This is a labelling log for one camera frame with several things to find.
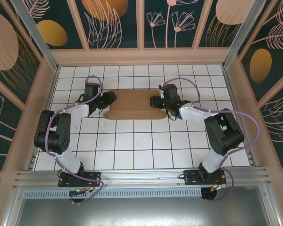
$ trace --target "cardboard piece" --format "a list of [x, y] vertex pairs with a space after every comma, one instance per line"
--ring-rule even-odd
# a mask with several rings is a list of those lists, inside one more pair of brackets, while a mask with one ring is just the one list
[[150, 105], [150, 97], [160, 96], [154, 89], [114, 90], [117, 99], [104, 114], [105, 119], [163, 119], [166, 112]]

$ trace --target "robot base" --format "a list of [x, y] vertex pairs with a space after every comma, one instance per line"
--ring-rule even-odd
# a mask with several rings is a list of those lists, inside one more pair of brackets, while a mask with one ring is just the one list
[[216, 185], [219, 184], [217, 178], [226, 184], [225, 172], [222, 169], [208, 174], [206, 181], [201, 178], [198, 170], [185, 170], [183, 178], [185, 185]]
[[[84, 172], [81, 176], [92, 180], [100, 180], [100, 172]], [[93, 185], [99, 187], [100, 183], [93, 182]], [[58, 180], [58, 187], [90, 187], [90, 184], [89, 181], [81, 180], [69, 173], [61, 172]]]

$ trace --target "black mounting bracket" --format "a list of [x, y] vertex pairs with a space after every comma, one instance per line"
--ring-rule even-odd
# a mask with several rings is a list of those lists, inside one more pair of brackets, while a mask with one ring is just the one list
[[217, 178], [219, 178], [226, 184], [225, 172], [222, 169], [216, 170], [215, 172], [208, 174], [208, 178], [206, 179], [206, 181], [201, 178], [197, 169], [185, 170], [183, 172], [183, 179], [185, 185], [216, 185], [219, 184], [219, 180]]
[[[83, 175], [80, 175], [81, 177], [97, 180], [100, 181], [101, 172], [84, 172]], [[93, 185], [95, 187], [99, 187], [100, 183], [93, 182]], [[61, 172], [59, 179], [58, 179], [58, 187], [90, 187], [89, 181], [81, 180], [79, 178], [76, 178], [72, 176], [69, 173]]]

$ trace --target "white tile floor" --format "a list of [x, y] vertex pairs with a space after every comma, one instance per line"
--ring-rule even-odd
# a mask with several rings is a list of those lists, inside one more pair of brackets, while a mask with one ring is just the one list
[[[159, 84], [180, 76], [196, 82], [202, 107], [233, 109], [219, 65], [130, 65], [62, 67], [51, 110], [72, 104], [84, 92], [88, 75], [100, 77], [105, 90], [157, 89]], [[184, 99], [197, 100], [191, 84], [183, 80], [174, 84]], [[210, 150], [205, 128], [192, 121], [106, 120], [103, 118], [106, 111], [79, 120], [71, 128], [71, 150], [86, 170], [198, 167]], [[224, 163], [224, 166], [249, 165], [244, 150]], [[34, 170], [58, 169], [52, 157], [37, 153]]]

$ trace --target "enclosure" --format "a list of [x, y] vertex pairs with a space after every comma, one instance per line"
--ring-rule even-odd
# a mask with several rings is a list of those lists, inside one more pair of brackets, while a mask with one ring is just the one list
[[[189, 79], [196, 106], [253, 117], [255, 144], [223, 164], [234, 183], [225, 173], [216, 199], [232, 195], [205, 202], [178, 177], [212, 151], [205, 127], [107, 119], [108, 107], [71, 126], [71, 151], [105, 184], [72, 205], [77, 188], [58, 186], [33, 139], [41, 112], [73, 104], [91, 75], [104, 92]], [[234, 116], [243, 147], [257, 128]], [[283, 225], [283, 0], [0, 0], [0, 225], [91, 224]]]

